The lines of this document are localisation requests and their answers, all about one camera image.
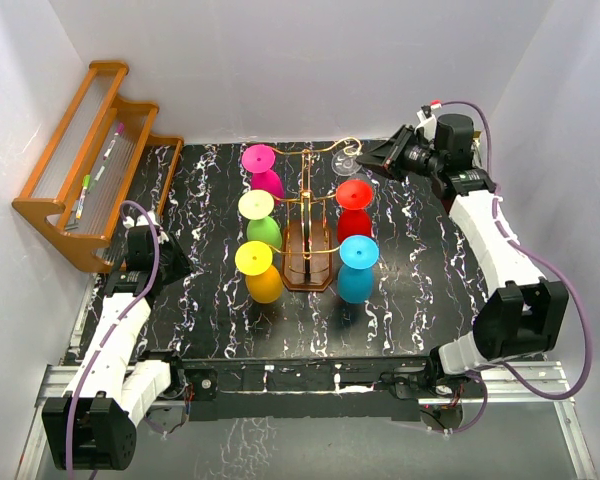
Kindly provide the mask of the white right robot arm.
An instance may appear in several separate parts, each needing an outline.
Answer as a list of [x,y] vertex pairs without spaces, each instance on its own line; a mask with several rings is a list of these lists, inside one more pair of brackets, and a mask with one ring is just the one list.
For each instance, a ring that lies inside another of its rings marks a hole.
[[484,275],[489,299],[471,331],[429,355],[427,388],[446,397],[471,370],[552,350],[569,293],[519,250],[501,215],[495,182],[474,163],[473,120],[455,113],[420,119],[356,161],[390,180],[404,181],[410,173],[429,179]]

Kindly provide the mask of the gold wire wine glass rack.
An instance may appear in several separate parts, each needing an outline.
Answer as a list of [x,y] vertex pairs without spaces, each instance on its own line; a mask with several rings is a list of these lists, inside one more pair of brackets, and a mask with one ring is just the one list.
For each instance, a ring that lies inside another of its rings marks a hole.
[[298,191],[277,199],[285,206],[286,224],[282,230],[282,247],[275,252],[281,256],[282,282],[291,292],[323,292],[335,277],[333,256],[339,247],[327,216],[327,203],[335,195],[318,195],[312,187],[314,163],[321,154],[335,149],[342,149],[345,155],[353,157],[361,152],[362,144],[354,137],[345,137],[323,149],[275,151],[301,158]]

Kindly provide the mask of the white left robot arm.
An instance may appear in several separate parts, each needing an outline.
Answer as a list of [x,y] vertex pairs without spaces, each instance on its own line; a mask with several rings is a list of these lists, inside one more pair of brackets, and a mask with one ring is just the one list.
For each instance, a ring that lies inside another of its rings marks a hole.
[[123,266],[108,277],[102,312],[73,379],[46,399],[42,422],[57,469],[124,470],[137,427],[161,395],[181,396],[187,376],[173,350],[132,353],[162,289],[191,273],[172,234],[149,226],[129,230]]

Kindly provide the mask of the magenta wine glass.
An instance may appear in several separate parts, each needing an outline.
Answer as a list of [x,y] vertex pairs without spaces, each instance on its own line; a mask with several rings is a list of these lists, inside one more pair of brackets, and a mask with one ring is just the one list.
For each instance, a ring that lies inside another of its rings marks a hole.
[[273,170],[276,161],[274,150],[264,144],[248,147],[242,154],[242,166],[251,174],[251,189],[264,190],[282,199],[284,187],[279,175]]

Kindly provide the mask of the clear wine glass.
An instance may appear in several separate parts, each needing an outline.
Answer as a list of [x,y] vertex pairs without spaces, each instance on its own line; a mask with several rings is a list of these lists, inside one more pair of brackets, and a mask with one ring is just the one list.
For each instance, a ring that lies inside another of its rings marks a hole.
[[332,157],[331,168],[333,172],[342,177],[350,177],[359,172],[361,166],[356,161],[357,155],[349,155],[345,149],[338,150]]

